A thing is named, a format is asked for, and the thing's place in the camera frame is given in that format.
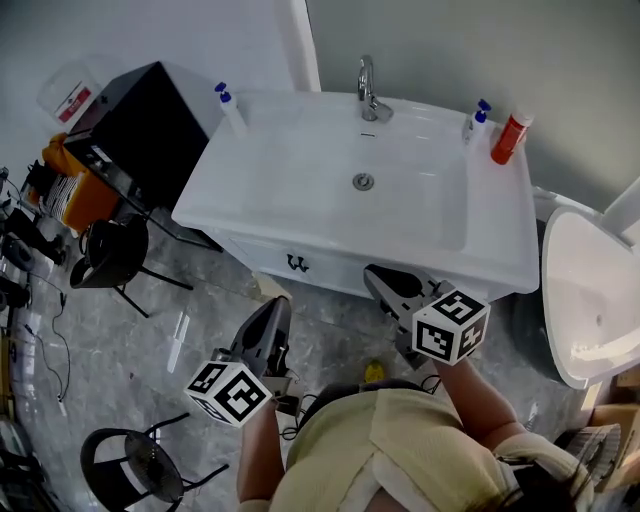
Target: metal chair leg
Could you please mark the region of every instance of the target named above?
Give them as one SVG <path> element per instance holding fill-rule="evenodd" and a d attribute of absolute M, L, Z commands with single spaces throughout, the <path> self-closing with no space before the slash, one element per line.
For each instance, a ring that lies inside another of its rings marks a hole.
<path fill-rule="evenodd" d="M 175 286 L 179 286 L 180 288 L 184 288 L 185 290 L 193 290 L 193 286 L 191 286 L 190 284 L 181 283 L 180 281 L 176 281 L 175 279 L 171 279 L 170 277 L 165 277 L 163 275 L 156 274 L 152 270 L 146 269 L 144 267 L 140 267 L 140 272 L 143 272 L 149 276 L 155 277 L 156 279 L 160 279 L 161 281 L 165 281 Z"/>
<path fill-rule="evenodd" d="M 200 480 L 199 482 L 195 482 L 191 485 L 187 485 L 184 488 L 184 492 L 188 492 L 192 489 L 196 489 L 204 484 L 206 484 L 209 480 L 211 480 L 214 476 L 219 475 L 220 473 L 222 473 L 224 470 L 229 469 L 229 464 L 223 464 L 222 466 L 220 466 L 218 469 L 216 469 L 213 473 L 211 473 L 210 475 L 205 476 L 202 480 Z"/>
<path fill-rule="evenodd" d="M 154 430 L 158 430 L 160 427 L 164 427 L 165 425 L 170 425 L 171 423 L 177 423 L 188 416 L 189 416 L 189 413 L 185 412 L 184 414 L 181 414 L 180 416 L 176 416 L 175 418 L 171 418 L 170 420 L 165 420 L 165 421 L 161 421 L 160 423 L 156 423 L 152 427 L 145 430 L 144 435 L 148 436 Z"/>
<path fill-rule="evenodd" d="M 120 295 L 120 297 L 122 297 L 129 304 L 131 304 L 138 313 L 140 313 L 145 318 L 149 318 L 149 314 L 144 309 L 142 309 L 140 306 L 138 306 L 135 302 L 133 302 L 129 297 L 127 297 L 127 295 L 124 293 L 124 291 L 122 291 L 117 286 L 114 286 L 113 289 L 116 292 L 118 292 L 118 295 Z"/>

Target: white sink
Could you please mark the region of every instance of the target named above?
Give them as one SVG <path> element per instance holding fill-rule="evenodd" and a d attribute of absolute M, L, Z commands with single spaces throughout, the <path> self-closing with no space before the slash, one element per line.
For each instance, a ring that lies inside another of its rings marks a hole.
<path fill-rule="evenodd" d="M 355 94 L 238 95 L 249 135 L 224 119 L 185 187 L 180 224 L 431 270 L 489 299 L 538 287 L 523 151 L 506 166 L 489 139 L 467 158 L 465 115 L 383 99 L 386 124 Z M 357 190 L 355 175 L 373 177 Z"/>

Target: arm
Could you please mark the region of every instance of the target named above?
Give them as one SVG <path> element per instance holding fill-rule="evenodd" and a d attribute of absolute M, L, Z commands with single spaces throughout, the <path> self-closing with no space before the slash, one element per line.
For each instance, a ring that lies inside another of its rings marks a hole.
<path fill-rule="evenodd" d="M 480 376 L 469 359 L 455 366 L 434 364 L 469 437 L 493 450 L 505 439 L 526 432 L 511 404 Z"/>
<path fill-rule="evenodd" d="M 267 403 L 242 429 L 238 501 L 271 500 L 284 475 L 276 403 Z"/>

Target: cabinet door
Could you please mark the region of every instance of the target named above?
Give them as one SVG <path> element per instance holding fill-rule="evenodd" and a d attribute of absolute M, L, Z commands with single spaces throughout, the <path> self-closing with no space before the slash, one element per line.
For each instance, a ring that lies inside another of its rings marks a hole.
<path fill-rule="evenodd" d="M 328 254 L 295 247 L 296 255 L 309 267 L 307 274 L 312 284 L 338 292 L 370 298 L 364 284 L 364 268 L 372 262 L 342 254 Z"/>
<path fill-rule="evenodd" d="M 252 268 L 266 274 L 309 282 L 307 265 L 304 262 L 301 264 L 297 254 L 290 248 L 262 240 L 237 237 L 230 240 L 255 263 Z"/>

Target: hair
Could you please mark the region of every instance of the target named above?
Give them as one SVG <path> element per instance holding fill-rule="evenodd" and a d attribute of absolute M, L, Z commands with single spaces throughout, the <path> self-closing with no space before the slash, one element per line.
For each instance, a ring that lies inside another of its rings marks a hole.
<path fill-rule="evenodd" d="M 575 512 L 575 503 L 589 484 L 587 475 L 573 492 L 579 478 L 580 465 L 566 480 L 556 480 L 536 462 L 514 471 L 519 489 L 499 496 L 472 512 Z"/>

